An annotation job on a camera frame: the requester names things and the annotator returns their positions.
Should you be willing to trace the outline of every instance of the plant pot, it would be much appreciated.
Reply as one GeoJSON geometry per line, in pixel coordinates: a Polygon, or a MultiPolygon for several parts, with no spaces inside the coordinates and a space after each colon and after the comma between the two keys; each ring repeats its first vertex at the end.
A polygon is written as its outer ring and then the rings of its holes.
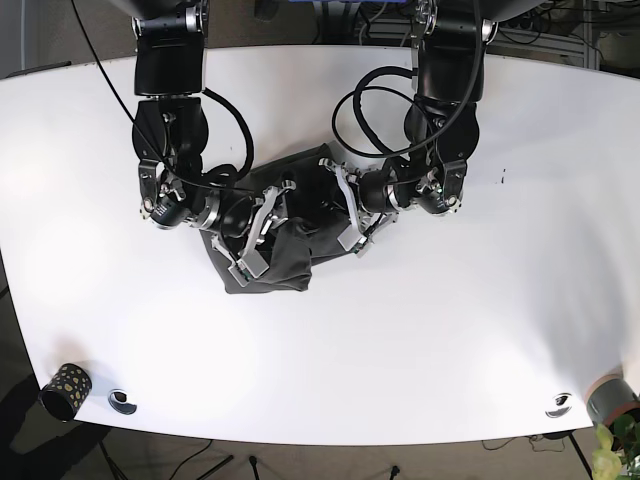
{"type": "Polygon", "coordinates": [[[620,374],[600,378],[585,398],[587,412],[594,425],[601,423],[611,429],[615,419],[625,413],[640,422],[640,400],[620,374]]]}

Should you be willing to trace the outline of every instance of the cup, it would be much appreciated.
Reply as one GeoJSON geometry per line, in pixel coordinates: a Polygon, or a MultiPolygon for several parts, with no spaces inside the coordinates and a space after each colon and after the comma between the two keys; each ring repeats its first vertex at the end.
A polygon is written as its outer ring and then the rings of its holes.
{"type": "Polygon", "coordinates": [[[39,400],[52,417],[68,422],[75,418],[91,387],[87,372],[73,363],[65,363],[40,391],[39,400]]]}

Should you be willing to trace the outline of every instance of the cable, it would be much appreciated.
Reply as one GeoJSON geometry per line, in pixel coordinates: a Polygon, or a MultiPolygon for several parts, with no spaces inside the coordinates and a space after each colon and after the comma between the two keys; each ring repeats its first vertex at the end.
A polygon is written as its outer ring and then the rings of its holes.
{"type": "Polygon", "coordinates": [[[570,33],[569,34],[570,37],[576,37],[580,40],[582,40],[582,43],[584,43],[587,47],[591,48],[592,50],[595,50],[596,52],[598,52],[598,54],[600,55],[600,61],[604,62],[604,54],[602,53],[602,50],[600,50],[598,47],[596,47],[594,44],[587,42],[583,37],[581,37],[580,35],[578,35],[577,33],[570,33]]]}
{"type": "Polygon", "coordinates": [[[485,450],[487,450],[488,452],[495,452],[495,451],[497,451],[497,450],[500,450],[501,448],[506,447],[506,446],[507,446],[507,445],[509,445],[511,442],[513,442],[516,438],[518,438],[518,437],[510,438],[509,440],[507,440],[506,442],[504,442],[502,445],[500,445],[499,447],[495,447],[495,448],[493,448],[493,447],[492,447],[492,448],[487,447],[487,446],[484,444],[484,442],[485,442],[486,440],[481,440],[482,448],[484,448],[484,449],[485,449],[485,450]]]}
{"type": "Polygon", "coordinates": [[[407,30],[406,33],[402,36],[402,40],[400,40],[400,48],[404,47],[404,42],[407,41],[407,38],[409,38],[410,34],[411,34],[411,27],[409,27],[409,30],[407,30]]]}
{"type": "MultiPolygon", "coordinates": [[[[522,438],[522,437],[510,438],[509,440],[507,440],[506,442],[502,443],[501,445],[499,445],[497,447],[487,447],[487,445],[485,444],[486,440],[481,440],[482,448],[484,448],[488,452],[495,452],[497,450],[500,450],[500,449],[506,447],[507,445],[509,445],[511,442],[513,442],[514,440],[516,440],[518,438],[522,438]]],[[[539,442],[540,440],[542,440],[542,438],[538,438],[538,435],[529,435],[526,438],[529,441],[529,445],[531,445],[531,450],[533,452],[535,452],[535,453],[544,453],[544,452],[562,453],[562,452],[564,452],[564,449],[565,449],[564,439],[562,439],[562,449],[561,450],[552,450],[552,449],[537,450],[536,447],[535,447],[535,443],[534,442],[539,442]]]]}
{"type": "Polygon", "coordinates": [[[240,171],[238,171],[238,180],[242,180],[244,177],[247,176],[247,174],[253,167],[253,159],[254,159],[255,152],[254,152],[254,146],[253,146],[253,137],[251,136],[251,130],[249,130],[249,126],[247,125],[247,122],[245,122],[242,114],[227,99],[225,99],[221,95],[218,95],[215,92],[212,92],[208,88],[205,88],[204,92],[202,93],[205,96],[212,99],[213,101],[222,105],[224,108],[226,108],[229,111],[229,113],[233,115],[233,118],[236,119],[236,122],[238,122],[238,126],[240,127],[240,130],[242,131],[242,135],[244,136],[245,146],[247,150],[247,156],[244,161],[244,165],[242,166],[240,171]]]}
{"type": "Polygon", "coordinates": [[[536,32],[537,35],[533,38],[533,40],[530,40],[528,42],[520,42],[519,40],[515,40],[514,38],[504,33],[501,28],[498,28],[498,33],[502,35],[504,38],[506,38],[507,40],[509,40],[511,43],[517,43],[518,45],[531,45],[532,43],[537,42],[538,39],[542,36],[542,30],[538,30],[536,32]]]}
{"type": "MultiPolygon", "coordinates": [[[[367,34],[369,33],[369,29],[371,29],[371,25],[373,25],[373,22],[375,22],[378,18],[380,18],[380,15],[382,15],[384,13],[386,8],[387,8],[387,2],[384,2],[382,4],[382,8],[380,9],[380,11],[378,13],[376,13],[373,16],[373,18],[371,18],[371,20],[368,20],[368,22],[367,22],[367,34]]],[[[364,33],[364,28],[361,28],[360,29],[360,33],[358,34],[358,43],[360,44],[360,46],[362,46],[362,34],[363,33],[364,33]]]]}
{"type": "Polygon", "coordinates": [[[109,453],[107,452],[107,448],[104,446],[104,443],[102,443],[102,440],[98,442],[98,446],[100,447],[100,450],[102,451],[102,455],[104,456],[104,459],[106,460],[107,465],[109,466],[109,470],[111,470],[111,474],[113,475],[113,478],[115,480],[129,480],[127,476],[122,472],[122,470],[120,470],[120,467],[118,467],[116,462],[114,462],[113,459],[109,456],[109,453]]]}
{"type": "MultiPolygon", "coordinates": [[[[381,90],[383,92],[388,92],[388,93],[393,93],[394,95],[397,95],[403,99],[405,99],[407,102],[409,102],[411,105],[413,105],[414,107],[416,107],[418,110],[420,110],[420,112],[425,115],[426,117],[426,113],[424,112],[424,110],[422,110],[422,108],[420,107],[420,105],[413,99],[409,98],[407,95],[398,92],[397,90],[394,90],[393,88],[389,88],[389,87],[382,87],[382,86],[367,86],[364,87],[362,89],[363,91],[367,91],[367,90],[381,90]]],[[[341,145],[347,145],[347,143],[344,141],[344,139],[340,136],[340,133],[338,133],[338,129],[336,126],[336,121],[337,121],[337,117],[338,117],[338,112],[340,111],[340,108],[342,107],[342,105],[344,105],[344,103],[349,100],[353,95],[355,94],[355,91],[348,93],[346,96],[344,96],[339,102],[338,105],[336,106],[335,110],[333,111],[333,117],[331,118],[331,128],[333,130],[333,135],[336,137],[336,139],[338,140],[338,142],[341,145]]],[[[374,158],[388,158],[391,157],[393,155],[380,155],[380,156],[376,156],[374,158]]]]}
{"type": "Polygon", "coordinates": [[[169,480],[173,480],[173,477],[176,476],[176,473],[178,473],[178,470],[180,470],[182,468],[182,466],[187,463],[189,460],[191,460],[192,458],[197,457],[198,455],[200,455],[202,452],[204,452],[206,449],[208,449],[211,445],[213,445],[213,440],[209,440],[209,443],[207,443],[207,446],[204,447],[202,450],[198,450],[196,453],[194,453],[193,455],[185,458],[182,462],[180,462],[180,465],[178,465],[176,467],[176,469],[173,471],[173,473],[171,474],[171,476],[169,477],[169,480]]]}
{"type": "Polygon", "coordinates": [[[473,67],[471,68],[471,75],[469,77],[469,84],[467,85],[467,90],[466,90],[464,96],[462,97],[462,101],[458,104],[458,106],[456,107],[456,110],[453,112],[453,114],[451,115],[449,120],[444,124],[444,126],[440,130],[438,130],[437,132],[434,132],[432,135],[428,136],[427,138],[425,138],[421,142],[417,143],[416,145],[411,145],[411,146],[409,146],[407,148],[404,148],[402,150],[398,150],[398,151],[395,151],[395,152],[383,153],[383,154],[375,154],[375,153],[368,153],[368,152],[362,152],[360,150],[357,150],[357,149],[353,148],[351,145],[349,145],[348,143],[346,143],[340,137],[340,135],[338,134],[338,129],[336,128],[336,119],[338,117],[338,112],[340,110],[340,107],[352,95],[356,94],[356,91],[354,90],[353,92],[347,94],[338,103],[338,105],[336,106],[336,108],[335,108],[335,110],[333,112],[333,118],[331,120],[331,128],[333,130],[334,136],[336,137],[336,140],[338,140],[338,143],[340,143],[340,145],[342,145],[347,151],[349,151],[349,152],[351,152],[351,153],[353,153],[355,155],[359,155],[361,157],[364,157],[364,158],[389,158],[389,157],[395,157],[395,156],[399,156],[399,155],[404,155],[405,153],[415,152],[416,150],[420,150],[421,148],[424,148],[427,144],[429,144],[432,141],[434,141],[436,138],[439,138],[440,135],[442,135],[449,128],[451,128],[451,125],[453,125],[453,123],[460,116],[460,114],[462,114],[462,111],[467,106],[467,103],[469,102],[469,99],[471,98],[471,94],[473,93],[473,89],[475,87],[476,78],[477,78],[478,72],[480,70],[480,64],[482,63],[482,61],[481,61],[482,60],[482,17],[480,16],[479,0],[473,0],[473,10],[474,10],[475,23],[476,23],[476,32],[475,32],[476,33],[476,50],[475,50],[475,54],[474,54],[474,58],[473,58],[473,67]]]}
{"type": "Polygon", "coordinates": [[[562,448],[560,450],[554,450],[552,448],[543,448],[543,449],[536,449],[535,446],[535,442],[539,442],[543,439],[542,438],[538,438],[538,435],[531,435],[529,437],[527,437],[527,439],[529,440],[529,445],[531,445],[531,450],[536,452],[536,453],[544,453],[544,452],[549,452],[549,453],[562,453],[564,452],[564,449],[566,448],[565,444],[564,444],[564,438],[561,439],[562,440],[562,448]]]}
{"type": "Polygon", "coordinates": [[[107,72],[104,70],[104,68],[102,66],[102,62],[100,62],[100,59],[98,58],[98,54],[96,53],[95,49],[93,48],[93,44],[91,43],[91,40],[89,39],[89,35],[87,34],[86,29],[84,28],[84,24],[82,23],[82,19],[80,18],[80,14],[78,13],[78,8],[76,7],[75,0],[71,0],[71,6],[73,7],[73,13],[74,13],[74,15],[76,17],[76,20],[78,21],[78,25],[80,26],[80,30],[82,30],[82,36],[84,37],[85,41],[87,42],[87,46],[89,47],[89,50],[91,50],[91,55],[93,56],[93,59],[96,61],[96,65],[98,66],[98,69],[100,70],[100,73],[102,73],[102,76],[104,77],[105,81],[107,82],[107,85],[109,85],[109,88],[111,89],[111,93],[113,93],[113,96],[116,98],[116,100],[120,104],[120,107],[122,108],[124,113],[129,118],[129,121],[133,125],[133,129],[136,131],[136,133],[138,135],[140,135],[140,138],[142,138],[145,141],[145,143],[148,145],[149,149],[151,150],[151,153],[153,153],[155,155],[156,159],[164,165],[164,167],[167,169],[167,171],[169,171],[171,174],[173,174],[176,178],[180,179],[182,182],[184,182],[186,184],[189,184],[189,185],[193,185],[194,187],[201,187],[201,188],[206,188],[206,189],[209,189],[209,190],[238,191],[238,192],[245,192],[248,195],[253,195],[254,194],[253,191],[247,190],[247,189],[243,189],[243,188],[233,188],[233,187],[227,187],[227,186],[223,186],[223,185],[210,185],[210,184],[203,184],[203,183],[195,182],[193,180],[187,180],[186,178],[178,175],[173,170],[173,167],[169,164],[167,159],[164,158],[162,155],[160,155],[158,148],[156,148],[156,146],[153,145],[149,141],[149,139],[142,132],[142,130],[140,130],[140,127],[138,127],[138,125],[136,124],[136,121],[133,118],[133,116],[131,115],[131,112],[129,112],[129,109],[124,104],[124,102],[122,101],[122,98],[120,98],[120,95],[118,94],[118,92],[116,91],[115,87],[111,83],[111,79],[107,75],[107,72]]]}
{"type": "Polygon", "coordinates": [[[569,440],[571,440],[571,445],[573,445],[573,448],[575,448],[576,453],[578,454],[578,457],[580,458],[580,462],[582,463],[582,466],[584,467],[585,471],[587,472],[587,475],[589,475],[589,478],[593,478],[593,472],[591,471],[591,467],[589,466],[589,462],[587,462],[587,459],[584,458],[584,454],[582,453],[582,449],[580,448],[580,445],[578,445],[578,442],[576,441],[575,437],[573,436],[573,432],[569,433],[569,440]]]}
{"type": "Polygon", "coordinates": [[[619,22],[623,22],[625,20],[629,20],[631,18],[635,18],[640,16],[640,12],[636,12],[636,13],[632,13],[631,15],[626,15],[624,17],[621,18],[608,18],[608,19],[604,19],[604,20],[557,20],[553,23],[555,23],[556,25],[558,24],[576,24],[576,25],[582,25],[582,24],[590,24],[590,25],[614,25],[616,23],[619,22]]]}
{"type": "Polygon", "coordinates": [[[364,23],[367,24],[367,38],[371,38],[369,37],[369,29],[371,28],[371,23],[369,23],[369,18],[364,14],[364,10],[362,9],[362,6],[360,6],[360,8],[358,8],[358,11],[355,15],[355,17],[357,17],[358,15],[360,15],[362,17],[362,19],[364,20],[364,23]]]}

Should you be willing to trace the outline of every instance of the white tabletop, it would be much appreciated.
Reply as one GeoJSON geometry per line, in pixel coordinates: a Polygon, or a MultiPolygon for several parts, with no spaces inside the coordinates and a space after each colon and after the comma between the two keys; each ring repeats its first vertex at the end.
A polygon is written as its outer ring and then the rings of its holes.
{"type": "MultiPolygon", "coordinates": [[[[257,164],[332,139],[331,112],[408,49],[210,51],[207,85],[246,117],[257,164]]],[[[106,69],[135,111],[134,59],[106,69]]],[[[131,125],[94,65],[0,82],[0,247],[41,385],[64,362],[94,391],[78,418],[195,437],[412,444],[589,425],[580,396],[638,345],[640,82],[487,57],[463,208],[403,213],[306,293],[229,296],[197,231],[143,222],[131,125]],[[138,411],[122,416],[121,388],[138,411]]],[[[410,93],[408,81],[387,85],[410,93]]],[[[244,156],[207,99],[205,162],[244,156]]],[[[365,115],[402,147],[407,105],[365,115]]],[[[368,147],[349,107],[340,128],[368,147]]]]}

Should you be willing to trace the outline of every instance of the potted plant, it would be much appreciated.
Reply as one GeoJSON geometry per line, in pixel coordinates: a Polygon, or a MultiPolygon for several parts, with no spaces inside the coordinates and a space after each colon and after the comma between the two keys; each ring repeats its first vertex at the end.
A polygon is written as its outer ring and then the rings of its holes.
{"type": "Polygon", "coordinates": [[[598,380],[587,411],[600,448],[593,452],[594,480],[640,480],[640,401],[621,374],[598,380]]]}

